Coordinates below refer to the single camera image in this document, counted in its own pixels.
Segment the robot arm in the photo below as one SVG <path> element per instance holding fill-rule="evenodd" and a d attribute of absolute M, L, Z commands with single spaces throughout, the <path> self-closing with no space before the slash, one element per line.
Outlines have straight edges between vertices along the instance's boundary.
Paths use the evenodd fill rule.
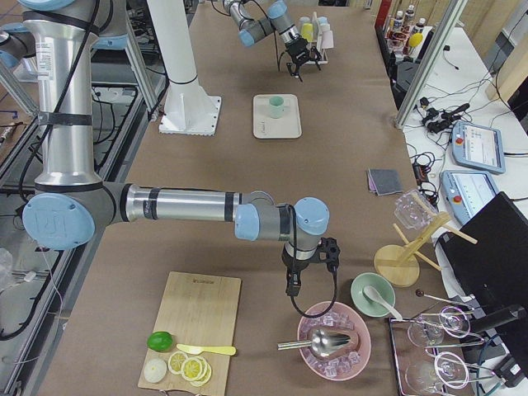
<path fill-rule="evenodd" d="M 286 64 L 290 76 L 302 82 L 300 69 L 306 63 L 314 63 L 321 69 L 322 55 L 300 33 L 288 12 L 284 1 L 273 2 L 261 19 L 254 19 L 244 7 L 246 1 L 222 1 L 226 13 L 238 25 L 238 37 L 244 46 L 250 47 L 265 37 L 277 33 L 285 44 L 285 53 L 291 61 Z"/>
<path fill-rule="evenodd" d="M 42 173 L 22 220 L 40 245 L 69 250 L 105 227 L 137 219 L 231 222 L 238 238 L 283 242 L 286 293 L 295 297 L 301 271 L 323 263 L 331 273 L 339 249 L 326 236 L 327 206 L 307 197 L 278 205 L 249 194 L 141 187 L 103 181 L 96 173 L 92 132 L 91 49 L 98 41 L 126 44 L 122 1 L 26 1 L 25 27 L 35 38 L 42 129 Z"/>

